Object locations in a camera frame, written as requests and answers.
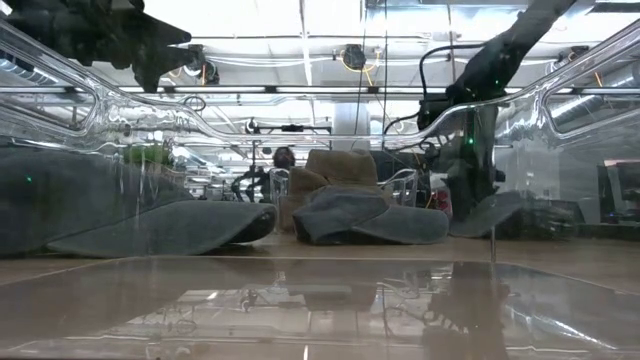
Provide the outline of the white column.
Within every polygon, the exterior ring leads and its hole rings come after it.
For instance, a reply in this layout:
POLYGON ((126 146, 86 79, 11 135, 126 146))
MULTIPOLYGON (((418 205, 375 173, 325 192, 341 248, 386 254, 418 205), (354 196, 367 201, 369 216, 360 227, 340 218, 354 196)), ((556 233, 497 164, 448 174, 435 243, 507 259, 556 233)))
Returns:
MULTIPOLYGON (((332 120, 333 135, 369 135, 370 113, 364 103, 338 102, 334 104, 332 120)), ((352 149, 369 150, 368 140, 333 140, 332 149, 350 151, 352 149)))

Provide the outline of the grey cap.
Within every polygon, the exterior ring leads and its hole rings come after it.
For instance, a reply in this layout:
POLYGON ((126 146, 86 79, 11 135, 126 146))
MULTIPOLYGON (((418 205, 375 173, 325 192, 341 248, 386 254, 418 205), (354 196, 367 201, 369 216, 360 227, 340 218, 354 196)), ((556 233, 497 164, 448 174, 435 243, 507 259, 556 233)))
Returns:
POLYGON ((452 221, 449 234, 454 237, 482 237, 504 223, 524 206, 519 192, 504 192, 483 199, 462 221, 452 221))
POLYGON ((392 205, 379 193, 341 186, 311 193, 292 220, 297 239, 316 246, 429 245, 449 232, 442 211, 392 205))
POLYGON ((100 155, 0 147, 0 256, 200 255, 261 239, 275 220, 271 204, 197 200, 100 155))

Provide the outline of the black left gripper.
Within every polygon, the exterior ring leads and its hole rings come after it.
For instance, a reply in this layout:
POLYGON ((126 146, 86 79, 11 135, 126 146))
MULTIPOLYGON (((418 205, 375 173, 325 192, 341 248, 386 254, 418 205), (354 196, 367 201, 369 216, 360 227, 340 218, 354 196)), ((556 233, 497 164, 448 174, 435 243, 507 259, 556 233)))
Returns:
POLYGON ((127 29, 130 16, 140 15, 144 0, 64 0, 71 15, 70 34, 64 36, 64 56, 83 66, 109 62, 116 69, 133 67, 134 79, 147 93, 155 93, 165 70, 157 51, 189 43, 192 35, 169 23, 143 14, 143 39, 127 29))

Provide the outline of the black ceiling rail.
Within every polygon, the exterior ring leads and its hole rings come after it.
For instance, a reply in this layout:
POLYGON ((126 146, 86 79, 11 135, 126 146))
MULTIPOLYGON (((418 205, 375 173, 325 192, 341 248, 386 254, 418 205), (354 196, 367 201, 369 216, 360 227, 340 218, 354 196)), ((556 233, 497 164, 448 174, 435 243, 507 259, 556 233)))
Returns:
MULTIPOLYGON (((422 96, 421 87, 347 87, 347 86, 160 86, 156 94, 385 94, 422 96)), ((640 95, 633 87, 570 87, 551 91, 552 95, 640 95)))

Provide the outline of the succulent in white patterned pot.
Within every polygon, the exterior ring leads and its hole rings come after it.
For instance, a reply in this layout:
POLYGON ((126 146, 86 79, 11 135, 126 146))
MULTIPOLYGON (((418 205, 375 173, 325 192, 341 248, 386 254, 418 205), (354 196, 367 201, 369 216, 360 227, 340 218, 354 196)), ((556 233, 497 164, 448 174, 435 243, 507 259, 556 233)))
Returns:
POLYGON ((124 149, 125 164, 142 166, 146 163, 168 166, 172 164, 169 148, 163 145, 132 146, 124 149))

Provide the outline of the clear plastic bin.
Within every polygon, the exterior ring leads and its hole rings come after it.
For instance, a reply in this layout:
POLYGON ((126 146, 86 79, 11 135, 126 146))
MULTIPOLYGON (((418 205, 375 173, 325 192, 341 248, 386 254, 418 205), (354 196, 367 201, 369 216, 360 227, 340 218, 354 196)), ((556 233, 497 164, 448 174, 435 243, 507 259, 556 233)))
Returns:
POLYGON ((414 134, 231 133, 175 102, 129 94, 0 20, 0 58, 78 86, 79 121, 0 96, 0 147, 100 155, 163 145, 172 164, 138 167, 197 200, 271 204, 265 237, 200 255, 102 258, 41 248, 0 256, 3 360, 640 360, 640 223, 600 220, 597 167, 640 161, 640 104, 608 95, 593 121, 551 91, 631 76, 640 23, 524 90, 450 106, 414 134), (417 173, 416 205, 453 219, 440 151, 464 114, 498 105, 496 193, 524 206, 482 237, 429 245, 301 242, 277 230, 269 171, 278 147, 305 168, 333 140, 368 140, 378 183, 417 173))

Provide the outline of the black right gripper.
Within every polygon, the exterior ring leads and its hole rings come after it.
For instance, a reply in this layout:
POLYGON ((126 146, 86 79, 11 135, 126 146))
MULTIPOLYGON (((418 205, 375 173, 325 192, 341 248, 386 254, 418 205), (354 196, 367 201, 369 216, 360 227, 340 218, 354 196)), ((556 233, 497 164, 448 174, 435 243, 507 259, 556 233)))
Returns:
MULTIPOLYGON (((490 101, 506 94, 501 85, 450 85, 446 97, 451 106, 490 101)), ((495 166, 495 128, 498 105, 476 108, 464 114, 462 134, 440 151, 439 165, 446 168, 453 218, 464 220, 473 207, 496 193, 495 183, 504 183, 506 174, 495 166)))

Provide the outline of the person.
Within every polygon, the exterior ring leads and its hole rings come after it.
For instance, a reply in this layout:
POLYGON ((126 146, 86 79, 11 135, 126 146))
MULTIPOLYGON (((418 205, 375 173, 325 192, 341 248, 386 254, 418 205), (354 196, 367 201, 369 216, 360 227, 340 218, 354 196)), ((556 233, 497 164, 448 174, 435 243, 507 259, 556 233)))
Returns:
POLYGON ((288 170, 296 164, 295 154, 290 147, 278 147, 272 159, 275 168, 288 170))

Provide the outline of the dark monitor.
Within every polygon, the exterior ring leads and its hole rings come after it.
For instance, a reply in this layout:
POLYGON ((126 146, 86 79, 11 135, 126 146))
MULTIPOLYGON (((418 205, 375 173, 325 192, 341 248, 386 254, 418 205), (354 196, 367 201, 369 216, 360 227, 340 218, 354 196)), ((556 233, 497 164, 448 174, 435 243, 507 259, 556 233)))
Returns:
POLYGON ((600 220, 640 223, 640 161, 613 161, 597 167, 600 220))

